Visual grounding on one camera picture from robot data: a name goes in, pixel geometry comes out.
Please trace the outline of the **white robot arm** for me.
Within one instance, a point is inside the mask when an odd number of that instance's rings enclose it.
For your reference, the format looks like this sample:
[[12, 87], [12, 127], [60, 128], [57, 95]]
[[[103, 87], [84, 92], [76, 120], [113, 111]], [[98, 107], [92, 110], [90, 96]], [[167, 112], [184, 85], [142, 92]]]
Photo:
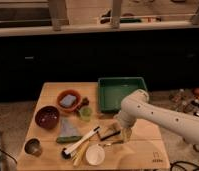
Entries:
[[151, 105], [149, 94], [142, 89], [121, 101], [115, 119], [123, 128], [131, 128], [137, 119], [145, 119], [182, 136], [191, 144], [199, 145], [199, 117]]

